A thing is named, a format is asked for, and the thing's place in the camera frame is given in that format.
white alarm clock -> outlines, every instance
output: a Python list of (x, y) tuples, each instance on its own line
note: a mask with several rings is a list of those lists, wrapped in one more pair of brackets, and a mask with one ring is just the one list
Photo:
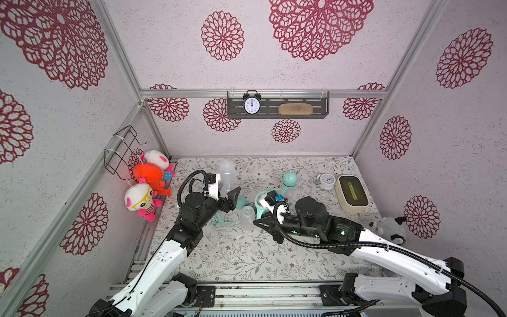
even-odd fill
[(331, 190), (335, 186), (336, 177), (329, 173), (318, 174), (313, 178), (313, 182), (322, 189)]
[[(250, 95), (249, 91), (255, 91), (255, 95)], [(259, 94), (256, 90), (248, 90), (243, 95), (243, 107), (245, 112), (249, 115), (256, 115), (261, 110), (261, 94)]]

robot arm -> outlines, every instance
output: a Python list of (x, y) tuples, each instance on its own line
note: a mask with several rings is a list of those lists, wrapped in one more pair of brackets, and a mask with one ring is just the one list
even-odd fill
[[(193, 192), (192, 185), (197, 174), (205, 175), (204, 191)], [(174, 226), (165, 240), (145, 264), (144, 269), (109, 302), (99, 299), (90, 309), (90, 317), (162, 317), (178, 305), (192, 305), (196, 297), (197, 282), (179, 273), (172, 278), (169, 286), (154, 295), (181, 263), (197, 246), (203, 233), (202, 228), (222, 210), (229, 212), (236, 208), (240, 187), (230, 191), (228, 198), (220, 197), (218, 182), (220, 174), (195, 171), (182, 183), (178, 191), (180, 212)], [(181, 194), (190, 181), (189, 194), (181, 202)]]
[[(269, 232), (275, 241), (282, 243), (285, 238), (304, 248), (328, 249), (331, 252), (364, 259), (393, 271), (400, 277), (371, 277), (347, 273), (340, 290), (333, 294), (338, 304), (364, 305), (372, 300), (389, 299), (398, 302), (416, 303), (433, 316), (463, 316), (466, 310), (466, 294), (457, 282), (441, 274), (442, 270), (463, 277), (463, 263), (449, 258), (445, 261), (432, 259), (411, 252), (387, 241), (362, 225), (346, 218), (328, 214), (322, 203), (311, 197), (296, 202), (296, 215), (286, 210), (286, 199), (275, 191), (263, 195), (259, 201), (270, 213), (253, 223)], [(319, 237), (320, 244), (304, 243), (288, 236), (288, 233), (302, 236)], [(348, 247), (336, 246), (337, 243), (351, 242)], [(385, 249), (365, 246), (369, 242), (387, 245)], [(389, 250), (406, 251), (405, 254)], [(439, 271), (419, 262), (415, 255), (440, 267)]]

white plush doll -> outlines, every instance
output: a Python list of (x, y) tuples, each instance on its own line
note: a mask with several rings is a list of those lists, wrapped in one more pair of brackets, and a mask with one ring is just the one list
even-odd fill
[(165, 170), (169, 167), (169, 159), (167, 156), (157, 150), (149, 150), (141, 155), (141, 160), (145, 159), (148, 163), (152, 163), (158, 166), (161, 170)]
[(407, 232), (402, 225), (406, 220), (407, 217), (398, 217), (396, 219), (383, 217), (379, 221), (370, 222), (369, 229), (376, 235), (394, 244), (403, 244), (407, 240)]
[(164, 176), (162, 177), (163, 181), (166, 181), (174, 176), (174, 165), (169, 164), (169, 159), (167, 156), (162, 154), (162, 152), (159, 152), (157, 150), (150, 150), (144, 154), (141, 154), (140, 157), (144, 163), (152, 163), (162, 170), (164, 173)]
[(161, 200), (153, 199), (154, 196), (157, 196), (157, 191), (143, 180), (139, 180), (139, 184), (132, 186), (125, 193), (125, 206), (131, 211), (137, 211), (141, 217), (151, 222), (155, 220), (155, 208), (162, 205)]

orange plush fish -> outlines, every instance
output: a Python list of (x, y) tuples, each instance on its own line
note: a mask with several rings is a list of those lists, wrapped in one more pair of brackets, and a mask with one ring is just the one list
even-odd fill
[(134, 167), (133, 173), (135, 178), (139, 181), (144, 179), (160, 195), (171, 196), (171, 189), (164, 189), (165, 182), (162, 180), (164, 173), (158, 166), (151, 163), (139, 163)]

gray raccoon plush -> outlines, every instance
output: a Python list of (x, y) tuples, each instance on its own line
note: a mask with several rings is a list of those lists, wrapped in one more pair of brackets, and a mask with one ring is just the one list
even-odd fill
[(405, 243), (407, 232), (402, 225), (407, 220), (407, 217), (383, 217), (382, 219), (369, 223), (369, 229), (376, 235), (391, 241), (394, 244)]

